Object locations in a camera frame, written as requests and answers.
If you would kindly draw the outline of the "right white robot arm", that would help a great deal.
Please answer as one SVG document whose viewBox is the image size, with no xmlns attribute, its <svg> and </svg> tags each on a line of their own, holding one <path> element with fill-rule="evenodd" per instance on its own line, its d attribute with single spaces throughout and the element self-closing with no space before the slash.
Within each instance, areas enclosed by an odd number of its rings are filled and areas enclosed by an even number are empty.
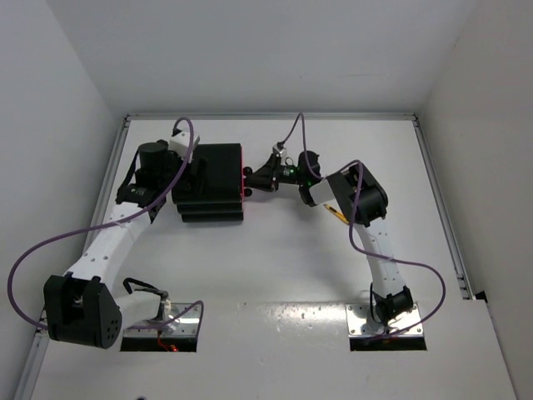
<svg viewBox="0 0 533 400">
<path fill-rule="evenodd" d="M 351 165 L 323 177 L 318 155 L 304 151 L 296 166 L 284 165 L 280 156 L 272 154 L 256 171 L 243 168 L 243 175 L 247 196 L 254 189 L 275 192 L 282 183 L 298 186 L 301 200 L 309 207 L 336 201 L 342 216 L 352 224 L 349 233 L 358 234 L 362 253 L 367 256 L 376 320 L 386 326 L 412 309 L 411 291 L 399 273 L 387 236 L 388 196 L 364 164 Z"/>
</svg>

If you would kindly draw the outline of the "black drawer cabinet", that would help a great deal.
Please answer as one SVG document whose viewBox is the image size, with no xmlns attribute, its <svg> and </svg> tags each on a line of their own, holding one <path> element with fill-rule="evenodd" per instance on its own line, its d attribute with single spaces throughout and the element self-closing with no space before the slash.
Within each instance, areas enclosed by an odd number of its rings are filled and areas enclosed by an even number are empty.
<svg viewBox="0 0 533 400">
<path fill-rule="evenodd" d="M 241 147 L 239 143 L 200 144 L 194 152 L 207 159 L 201 183 L 195 193 L 172 201 L 185 223 L 238 223 L 241 211 Z"/>
</svg>

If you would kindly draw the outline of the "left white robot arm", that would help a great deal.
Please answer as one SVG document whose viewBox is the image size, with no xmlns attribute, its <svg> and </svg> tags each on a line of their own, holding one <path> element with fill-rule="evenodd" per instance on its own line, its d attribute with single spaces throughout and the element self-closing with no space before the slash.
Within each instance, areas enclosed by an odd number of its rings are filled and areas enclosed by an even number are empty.
<svg viewBox="0 0 533 400">
<path fill-rule="evenodd" d="M 53 341 L 108 349 L 127 329 L 161 331 L 174 322 L 167 292 L 144 282 L 119 298 L 111 290 L 133 245 L 187 170 L 196 145 L 195 138 L 181 133 L 138 147 L 108 222 L 62 276 L 45 282 L 47 331 Z"/>
</svg>

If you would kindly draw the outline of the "yellow utility knife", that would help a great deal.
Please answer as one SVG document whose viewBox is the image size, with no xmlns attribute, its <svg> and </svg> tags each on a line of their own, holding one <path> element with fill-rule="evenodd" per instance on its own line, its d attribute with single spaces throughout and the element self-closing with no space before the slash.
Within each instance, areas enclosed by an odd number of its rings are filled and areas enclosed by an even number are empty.
<svg viewBox="0 0 533 400">
<path fill-rule="evenodd" d="M 341 212 L 337 211 L 333 206 L 329 204 L 324 204 L 324 208 L 344 224 L 349 224 L 349 220 Z"/>
</svg>

